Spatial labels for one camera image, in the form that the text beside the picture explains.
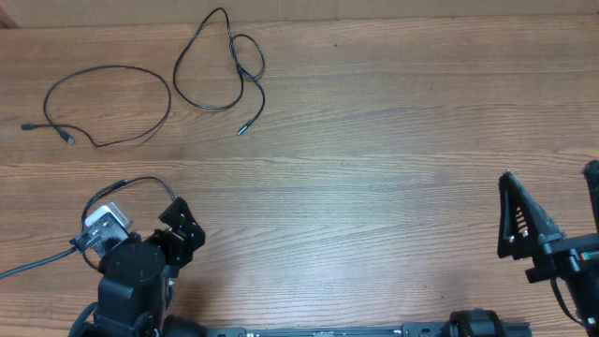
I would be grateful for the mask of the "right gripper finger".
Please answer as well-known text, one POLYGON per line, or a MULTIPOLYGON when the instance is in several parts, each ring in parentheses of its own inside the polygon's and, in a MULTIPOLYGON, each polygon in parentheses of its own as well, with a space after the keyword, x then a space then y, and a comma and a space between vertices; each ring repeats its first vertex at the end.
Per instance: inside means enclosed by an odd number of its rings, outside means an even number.
POLYGON ((553 219, 511 171, 500 176, 498 187, 501 204, 499 258, 511 256, 518 260, 535 256, 544 244, 564 238, 553 219))
POLYGON ((594 159, 587 163, 582 171, 586 180, 596 231, 599 231, 599 162, 594 159))

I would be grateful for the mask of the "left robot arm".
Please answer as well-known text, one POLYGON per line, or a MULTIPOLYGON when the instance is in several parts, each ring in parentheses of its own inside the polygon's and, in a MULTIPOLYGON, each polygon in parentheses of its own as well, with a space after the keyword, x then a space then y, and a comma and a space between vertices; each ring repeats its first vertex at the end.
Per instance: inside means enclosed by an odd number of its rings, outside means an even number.
POLYGON ((170 281, 193 260, 206 235, 188 204, 177 197, 159 215, 168 225, 143 240, 129 230, 132 219, 110 202, 83 221, 70 243, 94 250, 102 274, 97 301, 73 323, 71 336, 165 336, 165 311, 173 300, 170 281))

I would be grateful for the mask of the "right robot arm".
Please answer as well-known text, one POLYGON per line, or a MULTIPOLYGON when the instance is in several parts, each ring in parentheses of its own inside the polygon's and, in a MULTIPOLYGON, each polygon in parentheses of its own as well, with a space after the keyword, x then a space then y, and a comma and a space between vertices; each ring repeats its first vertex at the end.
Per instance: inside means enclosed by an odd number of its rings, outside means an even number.
POLYGON ((548 281, 562 311, 589 336, 598 334, 598 234, 569 238, 507 171, 498 180, 500 226, 497 255, 529 258, 528 282, 548 281))

